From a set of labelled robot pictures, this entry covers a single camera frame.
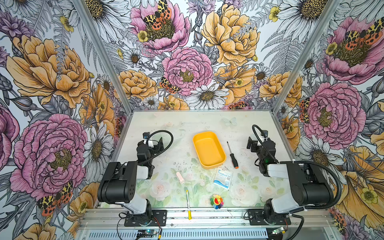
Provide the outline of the screwdriver with orange-black handle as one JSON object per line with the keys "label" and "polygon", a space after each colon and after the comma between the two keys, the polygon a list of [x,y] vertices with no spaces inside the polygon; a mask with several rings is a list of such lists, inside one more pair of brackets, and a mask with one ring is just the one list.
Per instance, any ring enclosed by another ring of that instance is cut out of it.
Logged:
{"label": "screwdriver with orange-black handle", "polygon": [[228,145],[228,149],[229,149],[229,152],[230,152],[230,158],[231,158],[231,160],[232,160],[232,164],[233,164],[233,166],[234,166],[235,169],[238,169],[238,168],[239,168],[239,164],[238,164],[238,161],[237,161],[237,159],[236,159],[234,153],[233,153],[232,150],[231,150],[231,147],[230,147],[230,145],[229,145],[229,142],[227,142],[227,145]]}

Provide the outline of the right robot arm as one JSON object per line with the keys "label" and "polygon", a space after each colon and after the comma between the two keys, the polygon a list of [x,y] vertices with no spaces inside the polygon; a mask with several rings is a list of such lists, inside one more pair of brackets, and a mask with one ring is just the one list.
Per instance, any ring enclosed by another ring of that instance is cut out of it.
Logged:
{"label": "right robot arm", "polygon": [[256,165],[263,176],[286,179],[290,184],[287,193],[266,200],[262,209],[247,210],[245,218],[251,226],[290,225],[294,213],[333,205],[333,190],[322,173],[328,167],[311,161],[278,162],[274,159],[276,144],[270,139],[260,143],[248,138],[247,149],[258,155]]}

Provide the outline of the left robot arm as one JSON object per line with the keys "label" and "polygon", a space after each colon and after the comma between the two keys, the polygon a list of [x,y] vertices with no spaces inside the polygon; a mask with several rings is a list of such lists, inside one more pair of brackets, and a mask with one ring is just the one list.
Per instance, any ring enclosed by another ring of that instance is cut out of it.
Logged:
{"label": "left robot arm", "polygon": [[153,176],[153,158],[164,150],[163,139],[143,139],[137,146],[137,160],[109,163],[98,188],[98,201],[127,209],[125,226],[148,226],[155,220],[150,201],[136,193],[138,180]]}

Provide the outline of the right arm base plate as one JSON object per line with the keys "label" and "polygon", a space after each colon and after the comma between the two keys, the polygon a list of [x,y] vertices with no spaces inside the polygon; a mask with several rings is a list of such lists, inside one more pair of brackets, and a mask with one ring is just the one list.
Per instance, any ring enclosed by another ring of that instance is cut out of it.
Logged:
{"label": "right arm base plate", "polygon": [[265,214],[262,209],[250,209],[247,210],[244,219],[248,220],[251,226],[289,226],[291,220],[288,215],[276,214]]}

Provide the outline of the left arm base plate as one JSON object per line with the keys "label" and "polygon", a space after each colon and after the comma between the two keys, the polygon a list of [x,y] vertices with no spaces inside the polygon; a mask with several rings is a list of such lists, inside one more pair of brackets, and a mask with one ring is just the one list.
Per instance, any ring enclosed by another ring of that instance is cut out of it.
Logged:
{"label": "left arm base plate", "polygon": [[167,222],[166,210],[152,210],[140,215],[127,215],[125,227],[165,227]]}

